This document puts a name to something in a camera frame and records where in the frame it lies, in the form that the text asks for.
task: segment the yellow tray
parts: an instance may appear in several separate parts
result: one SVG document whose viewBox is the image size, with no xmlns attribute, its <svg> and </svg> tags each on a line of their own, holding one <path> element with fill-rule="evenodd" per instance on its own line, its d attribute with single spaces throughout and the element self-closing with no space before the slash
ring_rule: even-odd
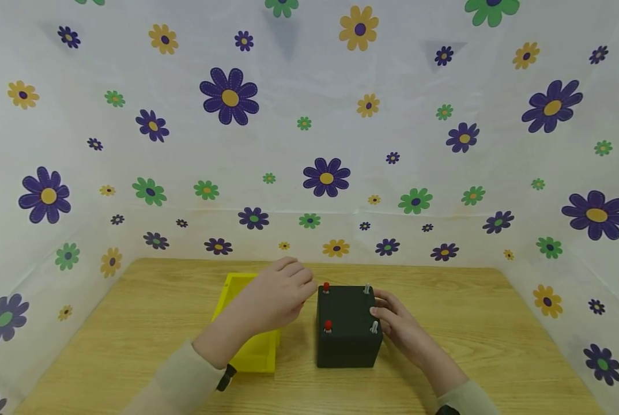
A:
<svg viewBox="0 0 619 415">
<path fill-rule="evenodd" d="M 256 274 L 231 272 L 227 275 L 220 301 L 213 314 L 213 320 L 222 312 L 231 300 L 240 293 Z M 231 366 L 239 372 L 273 373 L 275 372 L 275 352 L 280 345 L 280 331 L 261 333 L 249 339 L 240 351 L 231 359 Z"/>
</svg>

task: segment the green flower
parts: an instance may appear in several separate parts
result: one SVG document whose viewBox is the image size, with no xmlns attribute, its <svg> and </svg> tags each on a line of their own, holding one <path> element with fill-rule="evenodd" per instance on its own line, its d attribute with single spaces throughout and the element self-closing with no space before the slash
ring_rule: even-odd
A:
<svg viewBox="0 0 619 415">
<path fill-rule="evenodd" d="M 315 213 L 306 213 L 298 218 L 300 222 L 299 225 L 307 228 L 316 228 L 321 224 L 321 217 L 318 217 Z"/>
<path fill-rule="evenodd" d="M 474 26 L 480 26 L 487 20 L 489 27 L 497 27 L 501 23 L 503 13 L 511 16 L 519 10 L 519 0 L 468 0 L 464 5 L 467 13 L 475 12 Z"/>
<path fill-rule="evenodd" d="M 56 265 L 61 266 L 61 271 L 65 268 L 71 270 L 75 263 L 79 262 L 79 249 L 77 244 L 65 244 L 62 249 L 56 251 Z"/>
<path fill-rule="evenodd" d="M 136 196 L 144 199 L 148 205 L 155 203 L 157 206 L 162 206 L 162 202 L 167 200 L 164 195 L 164 188 L 156 186 L 155 180 L 148 179 L 146 181 L 144 178 L 137 178 L 137 181 L 139 183 L 132 183 L 132 188 L 137 191 Z"/>
<path fill-rule="evenodd" d="M 542 179 L 536 179 L 531 182 L 531 187 L 536 190 L 542 190 L 545 188 L 545 181 Z"/>
<path fill-rule="evenodd" d="M 607 154 L 609 154 L 609 152 L 611 152 L 614 148 L 612 147 L 612 143 L 610 141 L 602 140 L 597 143 L 593 149 L 596 151 L 596 154 L 602 157 L 607 156 Z"/>
<path fill-rule="evenodd" d="M 291 17 L 291 9 L 296 10 L 298 8 L 298 0 L 266 0 L 266 8 L 272 9 L 272 15 L 279 17 L 284 13 L 284 17 Z"/>
<path fill-rule="evenodd" d="M 540 253 L 545 254 L 547 258 L 556 259 L 559 254 L 563 253 L 563 250 L 560 248 L 560 241 L 554 240 L 553 237 L 539 237 L 535 245 L 540 247 Z"/>
<path fill-rule="evenodd" d="M 436 117 L 438 119 L 442 119 L 443 121 L 446 121 L 446 119 L 448 119 L 448 117 L 452 116 L 452 105 L 448 104 L 448 105 L 443 105 L 441 106 L 441 108 L 438 108 L 436 110 Z"/>
<path fill-rule="evenodd" d="M 106 98 L 107 104 L 112 104 L 114 107 L 123 107 L 125 104 L 125 100 L 123 100 L 123 96 L 118 93 L 118 91 L 107 91 L 104 95 Z"/>
<path fill-rule="evenodd" d="M 199 180 L 199 182 L 194 185 L 194 189 L 196 190 L 195 195 L 201 196 L 201 198 L 203 198 L 203 200 L 205 201 L 207 201 L 208 199 L 213 201 L 215 200 L 216 196 L 220 195 L 220 193 L 217 191 L 217 184 L 213 184 L 213 182 L 210 180 Z"/>
<path fill-rule="evenodd" d="M 305 131 L 309 130 L 311 128 L 311 119 L 308 117 L 300 117 L 300 119 L 298 119 L 298 128 Z"/>
<path fill-rule="evenodd" d="M 266 173 L 264 175 L 264 182 L 266 184 L 275 183 L 275 176 L 272 173 Z"/>
<path fill-rule="evenodd" d="M 429 209 L 430 201 L 433 196 L 427 193 L 426 188 L 420 189 L 412 188 L 409 191 L 409 195 L 402 195 L 400 200 L 402 201 L 397 207 L 404 208 L 404 213 L 419 214 L 423 209 Z"/>
</svg>

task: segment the flower center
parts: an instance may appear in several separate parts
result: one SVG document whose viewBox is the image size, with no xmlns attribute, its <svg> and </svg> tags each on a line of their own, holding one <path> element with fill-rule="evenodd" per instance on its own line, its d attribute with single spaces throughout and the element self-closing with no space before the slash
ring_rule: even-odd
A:
<svg viewBox="0 0 619 415">
<path fill-rule="evenodd" d="M 222 102 L 224 102 L 226 106 L 234 107 L 238 105 L 239 100 L 238 93 L 234 90 L 224 90 L 222 92 Z"/>
<path fill-rule="evenodd" d="M 327 172 L 319 176 L 319 181 L 321 181 L 321 183 L 323 184 L 330 184 L 333 182 L 333 180 L 335 180 L 335 178 L 333 178 L 333 175 Z"/>
<path fill-rule="evenodd" d="M 602 209 L 588 209 L 586 210 L 586 217 L 593 222 L 603 223 L 607 221 L 607 212 Z"/>
<path fill-rule="evenodd" d="M 545 109 L 543 112 L 545 113 L 545 115 L 550 117 L 551 115 L 558 113 L 559 110 L 560 110 L 560 101 L 553 100 L 549 104 L 545 105 Z"/>
<path fill-rule="evenodd" d="M 56 199 L 56 191 L 51 187 L 47 187 L 40 193 L 40 200 L 42 200 L 42 203 L 45 205 L 51 205 Z"/>
</svg>

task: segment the white backdrop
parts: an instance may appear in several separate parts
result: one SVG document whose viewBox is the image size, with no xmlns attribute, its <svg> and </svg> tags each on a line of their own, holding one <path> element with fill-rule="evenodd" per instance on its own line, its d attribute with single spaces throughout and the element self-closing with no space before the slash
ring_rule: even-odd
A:
<svg viewBox="0 0 619 415">
<path fill-rule="evenodd" d="M 0 3 L 2 413 L 134 259 L 289 254 L 496 267 L 619 414 L 619 2 L 521 3 Z"/>
</svg>

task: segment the yellow flower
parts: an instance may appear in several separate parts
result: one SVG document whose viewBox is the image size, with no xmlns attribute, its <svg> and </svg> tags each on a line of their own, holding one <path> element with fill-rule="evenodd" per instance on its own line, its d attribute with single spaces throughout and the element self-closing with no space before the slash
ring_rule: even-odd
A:
<svg viewBox="0 0 619 415">
<path fill-rule="evenodd" d="M 542 311 L 542 315 L 551 315 L 557 319 L 558 315 L 563 313 L 563 307 L 559 305 L 561 302 L 560 296 L 554 294 L 554 289 L 547 285 L 538 285 L 538 289 L 533 290 L 535 296 L 535 306 Z"/>
<path fill-rule="evenodd" d="M 357 112 L 362 115 L 363 118 L 371 117 L 372 113 L 379 112 L 379 103 L 380 101 L 376 99 L 375 93 L 371 95 L 366 93 L 363 99 L 358 101 Z"/>
<path fill-rule="evenodd" d="M 59 311 L 59 321 L 63 322 L 72 315 L 72 305 L 66 305 Z"/>
<path fill-rule="evenodd" d="M 537 48 L 538 43 L 533 42 L 529 44 L 528 42 L 523 45 L 516 52 L 516 56 L 513 59 L 513 63 L 515 64 L 515 69 L 527 69 L 528 66 L 532 63 L 535 63 L 535 57 L 540 53 L 540 49 Z"/>
<path fill-rule="evenodd" d="M 160 53 L 173 54 L 175 48 L 178 48 L 178 42 L 176 41 L 176 32 L 170 31 L 169 26 L 153 25 L 153 30 L 148 32 L 148 36 L 151 37 L 151 45 L 153 48 L 160 49 Z"/>
<path fill-rule="evenodd" d="M 349 244 L 344 243 L 344 239 L 340 240 L 330 240 L 330 244 L 323 245 L 323 253 L 329 257 L 334 257 L 337 255 L 337 258 L 341 258 L 342 255 L 346 255 L 349 253 Z"/>
<path fill-rule="evenodd" d="M 344 30 L 339 33 L 339 39 L 344 42 L 348 40 L 347 49 L 354 51 L 356 45 L 361 51 L 367 50 L 367 42 L 376 40 L 376 26 L 379 26 L 379 18 L 372 17 L 372 8 L 367 6 L 360 12 L 360 7 L 353 6 L 350 10 L 350 17 L 342 16 L 339 19 L 340 25 Z"/>
<path fill-rule="evenodd" d="M 100 187 L 100 193 L 102 193 L 103 196 L 113 196 L 115 192 L 116 192 L 116 189 L 109 186 L 109 184 L 106 186 Z"/>
<path fill-rule="evenodd" d="M 116 275 L 116 271 L 120 270 L 121 259 L 123 259 L 123 254 L 118 252 L 118 248 L 109 248 L 106 251 L 106 254 L 103 255 L 103 265 L 100 267 L 100 272 L 104 274 L 104 278 Z"/>
<path fill-rule="evenodd" d="M 26 85 L 23 81 L 17 81 L 16 84 L 9 83 L 10 90 L 7 96 L 12 98 L 12 104 L 21 107 L 23 110 L 34 107 L 35 101 L 40 99 L 40 96 L 35 93 L 33 85 Z"/>
</svg>

